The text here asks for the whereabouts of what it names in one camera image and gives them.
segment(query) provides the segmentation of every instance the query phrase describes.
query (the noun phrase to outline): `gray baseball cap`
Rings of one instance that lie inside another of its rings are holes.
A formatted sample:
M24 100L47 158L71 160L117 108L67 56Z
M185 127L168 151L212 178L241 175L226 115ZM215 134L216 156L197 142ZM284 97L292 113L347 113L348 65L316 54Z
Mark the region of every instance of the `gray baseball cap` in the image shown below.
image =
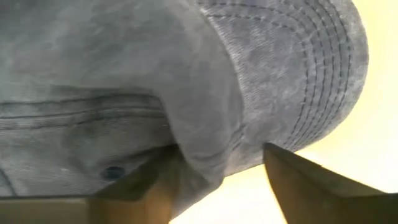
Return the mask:
M1 1L0 195L90 194L177 143L178 214L330 133L367 64L350 0Z

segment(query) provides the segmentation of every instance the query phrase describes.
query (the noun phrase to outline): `gray fabric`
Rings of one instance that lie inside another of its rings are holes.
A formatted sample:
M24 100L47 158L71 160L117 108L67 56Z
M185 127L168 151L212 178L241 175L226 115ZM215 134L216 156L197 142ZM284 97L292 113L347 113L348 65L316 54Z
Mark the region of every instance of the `gray fabric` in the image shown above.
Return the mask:
M367 63L349 0L1 1L0 194L89 194L176 142L178 214L328 134Z

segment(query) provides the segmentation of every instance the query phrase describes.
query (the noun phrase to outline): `baseball cap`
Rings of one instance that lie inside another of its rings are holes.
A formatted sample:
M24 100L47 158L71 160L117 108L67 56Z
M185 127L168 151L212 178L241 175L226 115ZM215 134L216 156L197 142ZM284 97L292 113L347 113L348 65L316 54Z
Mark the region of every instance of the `baseball cap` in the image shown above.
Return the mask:
M90 194L178 144L176 215L271 142L330 133L362 90L349 0L0 3L0 194Z

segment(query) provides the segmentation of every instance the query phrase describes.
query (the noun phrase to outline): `button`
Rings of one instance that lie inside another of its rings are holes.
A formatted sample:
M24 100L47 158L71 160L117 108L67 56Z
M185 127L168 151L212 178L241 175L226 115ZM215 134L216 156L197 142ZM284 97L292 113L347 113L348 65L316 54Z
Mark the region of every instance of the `button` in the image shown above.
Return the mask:
M111 166L101 172L101 177L107 181L114 181L126 175L126 170L123 167Z

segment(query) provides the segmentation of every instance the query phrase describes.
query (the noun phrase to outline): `yellow background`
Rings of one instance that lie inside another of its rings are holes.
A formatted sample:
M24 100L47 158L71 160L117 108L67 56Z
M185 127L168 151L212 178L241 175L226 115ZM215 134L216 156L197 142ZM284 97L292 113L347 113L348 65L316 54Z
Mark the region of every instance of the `yellow background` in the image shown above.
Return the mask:
M298 154L385 192L398 192L398 1L354 0L369 44L362 95L329 136ZM223 185L172 224L285 223L263 166Z

